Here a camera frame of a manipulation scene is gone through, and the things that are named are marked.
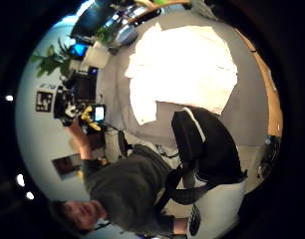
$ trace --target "computer screen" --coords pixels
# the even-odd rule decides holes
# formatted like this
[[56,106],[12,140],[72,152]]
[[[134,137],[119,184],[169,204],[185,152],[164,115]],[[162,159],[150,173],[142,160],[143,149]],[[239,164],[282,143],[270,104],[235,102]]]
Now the computer screen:
[[86,45],[81,43],[76,43],[70,47],[69,51],[73,58],[79,59],[85,56],[87,49],[88,47]]

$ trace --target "man's hair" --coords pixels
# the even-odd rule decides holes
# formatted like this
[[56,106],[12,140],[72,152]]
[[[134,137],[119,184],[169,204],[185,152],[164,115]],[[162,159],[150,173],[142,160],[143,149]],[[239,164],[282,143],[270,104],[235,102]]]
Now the man's hair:
[[88,234],[89,230],[81,230],[76,227],[76,225],[69,220],[67,215],[64,212],[65,201],[50,201],[49,202],[49,210],[51,216],[55,219],[55,221],[60,224],[63,229],[74,236],[82,236]]

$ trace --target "electronic device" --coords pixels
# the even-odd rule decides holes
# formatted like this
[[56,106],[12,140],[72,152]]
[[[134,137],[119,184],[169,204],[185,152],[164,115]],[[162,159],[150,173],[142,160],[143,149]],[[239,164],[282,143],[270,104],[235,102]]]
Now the electronic device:
[[105,118],[106,107],[105,105],[95,105],[92,111],[92,120],[94,122],[103,122]]
[[82,43],[76,43],[69,48],[70,55],[73,59],[83,60],[88,47]]

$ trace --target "ceiling light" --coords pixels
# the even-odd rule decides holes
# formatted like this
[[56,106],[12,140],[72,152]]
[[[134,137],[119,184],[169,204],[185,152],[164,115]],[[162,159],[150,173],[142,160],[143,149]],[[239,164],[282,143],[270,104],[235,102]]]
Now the ceiling light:
[[16,182],[20,185],[20,186],[25,186],[25,182],[24,182],[24,177],[22,174],[18,174],[16,176]]
[[13,102],[13,97],[12,96],[6,96],[5,100],[8,102]]
[[30,200],[33,200],[33,199],[34,199],[34,195],[33,195],[33,193],[32,193],[32,192],[30,192],[30,191],[29,191],[29,192],[27,192],[27,193],[26,193],[26,198],[27,198],[27,199],[30,199]]

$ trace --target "yellow object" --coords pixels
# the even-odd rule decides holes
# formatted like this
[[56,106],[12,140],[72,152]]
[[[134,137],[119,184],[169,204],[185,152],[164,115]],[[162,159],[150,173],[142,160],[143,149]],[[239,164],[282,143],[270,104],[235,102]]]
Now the yellow object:
[[82,180],[84,179],[84,174],[83,174],[82,170],[76,171],[76,176]]
[[94,130],[101,131],[101,127],[98,126],[90,117],[90,112],[93,110],[92,106],[88,106],[85,108],[85,110],[82,112],[81,119],[85,121],[90,127],[92,127]]

